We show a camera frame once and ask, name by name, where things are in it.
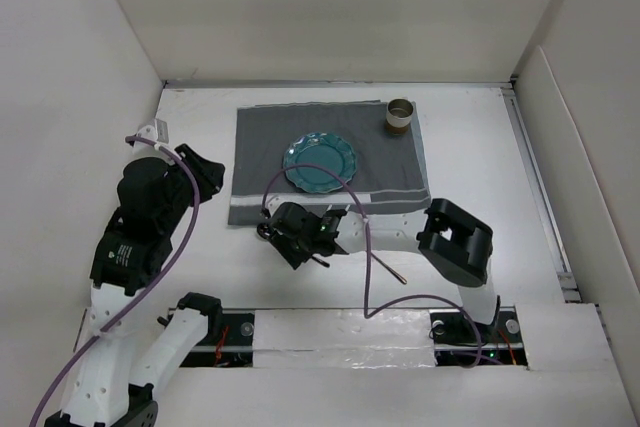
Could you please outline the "teal scalloped plate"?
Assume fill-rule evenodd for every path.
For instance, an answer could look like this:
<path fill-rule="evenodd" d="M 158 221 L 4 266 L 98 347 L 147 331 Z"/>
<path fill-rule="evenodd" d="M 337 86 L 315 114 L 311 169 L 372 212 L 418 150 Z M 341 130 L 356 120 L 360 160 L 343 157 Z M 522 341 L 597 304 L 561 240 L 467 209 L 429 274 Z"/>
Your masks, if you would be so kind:
<path fill-rule="evenodd" d="M 286 178 L 308 194 L 328 194 L 343 188 L 357 171 L 357 156 L 337 134 L 313 132 L 292 142 L 284 152 Z"/>

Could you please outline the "grey striped placemat cloth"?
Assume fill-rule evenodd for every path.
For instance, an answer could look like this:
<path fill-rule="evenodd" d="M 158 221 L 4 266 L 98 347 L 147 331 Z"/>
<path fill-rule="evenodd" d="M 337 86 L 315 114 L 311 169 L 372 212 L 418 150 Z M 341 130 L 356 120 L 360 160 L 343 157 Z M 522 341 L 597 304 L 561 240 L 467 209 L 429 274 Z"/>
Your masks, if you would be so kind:
<path fill-rule="evenodd" d="M 391 134 L 386 113 L 380 100 L 238 109 L 229 225 L 258 224 L 262 201 L 274 197 L 316 214 L 356 201 L 369 214 L 428 207 L 419 121 Z"/>

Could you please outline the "steel cup with brown band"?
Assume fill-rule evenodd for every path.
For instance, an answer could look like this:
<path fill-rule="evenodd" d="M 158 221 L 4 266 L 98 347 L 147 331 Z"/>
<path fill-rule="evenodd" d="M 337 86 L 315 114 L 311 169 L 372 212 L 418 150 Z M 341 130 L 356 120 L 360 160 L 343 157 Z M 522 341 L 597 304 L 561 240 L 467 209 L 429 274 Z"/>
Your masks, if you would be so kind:
<path fill-rule="evenodd" d="M 414 104 L 406 98 L 390 100 L 386 105 L 385 130 L 393 135 L 404 135 L 410 128 Z"/>

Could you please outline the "black spoon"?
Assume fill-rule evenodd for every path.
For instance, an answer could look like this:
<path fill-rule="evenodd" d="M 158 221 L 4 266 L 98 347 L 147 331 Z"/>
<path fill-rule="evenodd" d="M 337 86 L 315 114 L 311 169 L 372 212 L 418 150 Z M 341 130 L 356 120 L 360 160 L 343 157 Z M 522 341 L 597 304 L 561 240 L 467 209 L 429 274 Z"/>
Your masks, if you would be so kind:
<path fill-rule="evenodd" d="M 257 234 L 263 240 L 269 240 L 272 235 L 271 227 L 266 223 L 261 223 L 256 227 Z"/>

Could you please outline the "black fork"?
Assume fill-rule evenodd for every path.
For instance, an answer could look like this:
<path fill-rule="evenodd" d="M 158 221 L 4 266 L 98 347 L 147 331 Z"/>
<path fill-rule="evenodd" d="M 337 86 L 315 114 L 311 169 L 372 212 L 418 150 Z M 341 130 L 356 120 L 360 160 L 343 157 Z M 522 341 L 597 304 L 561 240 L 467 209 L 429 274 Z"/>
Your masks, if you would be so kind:
<path fill-rule="evenodd" d="M 388 263 L 383 261 L 379 256 L 375 254 L 371 254 L 372 258 L 381 265 L 387 272 L 389 272 L 398 282 L 402 285 L 407 285 L 407 279 L 402 276 L 399 272 L 397 272 L 394 268 L 392 268 Z"/>

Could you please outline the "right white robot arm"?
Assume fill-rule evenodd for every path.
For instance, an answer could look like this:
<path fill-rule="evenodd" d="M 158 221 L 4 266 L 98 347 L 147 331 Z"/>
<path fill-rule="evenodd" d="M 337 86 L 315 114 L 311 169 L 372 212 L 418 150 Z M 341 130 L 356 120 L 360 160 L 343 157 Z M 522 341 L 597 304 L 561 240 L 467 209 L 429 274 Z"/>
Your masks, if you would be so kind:
<path fill-rule="evenodd" d="M 330 209 L 315 214 L 304 206 L 271 201 L 257 232 L 294 269 L 314 257 L 366 251 L 420 254 L 459 290 L 462 328 L 483 341 L 499 326 L 499 296 L 491 278 L 493 229 L 452 201 L 437 198 L 428 208 L 400 214 L 362 214 Z"/>

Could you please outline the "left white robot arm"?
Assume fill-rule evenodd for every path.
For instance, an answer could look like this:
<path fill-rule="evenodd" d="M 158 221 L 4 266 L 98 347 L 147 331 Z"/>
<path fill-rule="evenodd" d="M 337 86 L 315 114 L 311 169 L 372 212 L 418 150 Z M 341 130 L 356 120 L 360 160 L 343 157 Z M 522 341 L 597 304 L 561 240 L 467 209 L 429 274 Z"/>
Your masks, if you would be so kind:
<path fill-rule="evenodd" d="M 198 343 L 224 338 L 218 298 L 189 292 L 162 319 L 163 332 L 136 355 L 142 303 L 170 272 L 195 229 L 199 207 L 223 187 L 225 167 L 181 144 L 148 141 L 155 157 L 123 170 L 119 206 L 100 239 L 90 272 L 89 337 L 56 376 L 52 396 L 78 370 L 69 399 L 46 426 L 152 426 L 158 399 Z"/>

